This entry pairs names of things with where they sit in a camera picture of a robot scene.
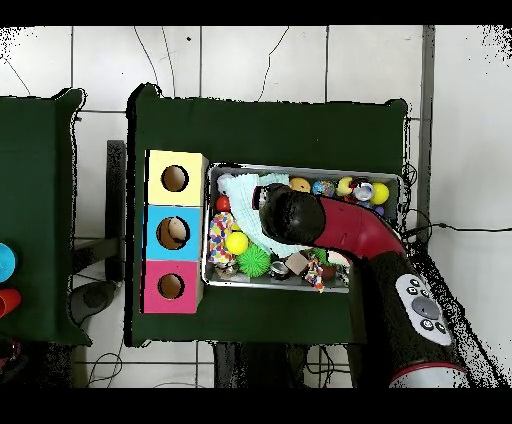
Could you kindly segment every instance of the red ball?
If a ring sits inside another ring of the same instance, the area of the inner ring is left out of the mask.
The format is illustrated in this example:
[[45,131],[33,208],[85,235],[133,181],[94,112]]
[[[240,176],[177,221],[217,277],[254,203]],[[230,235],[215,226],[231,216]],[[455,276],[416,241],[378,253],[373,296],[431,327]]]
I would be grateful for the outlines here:
[[215,202],[215,207],[219,212],[231,212],[228,196],[220,196]]

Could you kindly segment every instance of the green table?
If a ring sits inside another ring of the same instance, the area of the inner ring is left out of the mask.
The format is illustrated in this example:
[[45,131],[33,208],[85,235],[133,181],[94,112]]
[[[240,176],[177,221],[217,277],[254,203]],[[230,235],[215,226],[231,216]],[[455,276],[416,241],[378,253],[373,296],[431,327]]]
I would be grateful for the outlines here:
[[73,140],[80,90],[51,99],[0,98],[0,242],[18,256],[0,285],[22,294],[0,337],[90,344],[68,315],[73,246]]
[[146,149],[200,152],[210,162],[400,174],[407,105],[165,99],[151,84],[128,101],[128,345],[145,340],[347,343],[346,294],[206,286],[194,315],[140,314]]

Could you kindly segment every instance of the blue cup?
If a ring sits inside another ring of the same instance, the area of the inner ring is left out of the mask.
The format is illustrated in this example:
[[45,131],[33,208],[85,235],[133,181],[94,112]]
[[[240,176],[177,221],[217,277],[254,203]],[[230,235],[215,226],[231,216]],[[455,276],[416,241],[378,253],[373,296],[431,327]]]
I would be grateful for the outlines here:
[[8,280],[16,268],[16,256],[11,248],[0,243],[0,283]]

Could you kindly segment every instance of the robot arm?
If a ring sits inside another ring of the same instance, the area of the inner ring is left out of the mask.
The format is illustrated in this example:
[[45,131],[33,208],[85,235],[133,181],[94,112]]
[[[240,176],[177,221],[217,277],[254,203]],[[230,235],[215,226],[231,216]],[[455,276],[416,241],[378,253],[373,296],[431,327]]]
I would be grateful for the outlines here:
[[360,266],[367,343],[358,386],[468,386],[439,305],[384,220],[282,184],[257,187],[253,206],[268,237],[339,251]]

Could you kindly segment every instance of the pink block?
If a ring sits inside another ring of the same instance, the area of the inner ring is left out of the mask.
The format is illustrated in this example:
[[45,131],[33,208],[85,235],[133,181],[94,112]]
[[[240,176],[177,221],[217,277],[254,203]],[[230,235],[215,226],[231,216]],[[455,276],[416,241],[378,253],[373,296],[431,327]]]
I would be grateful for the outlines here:
[[[183,294],[167,299],[158,291],[158,281],[166,274],[179,275],[185,285]],[[198,304],[199,263],[188,261],[146,261],[144,313],[194,314]]]

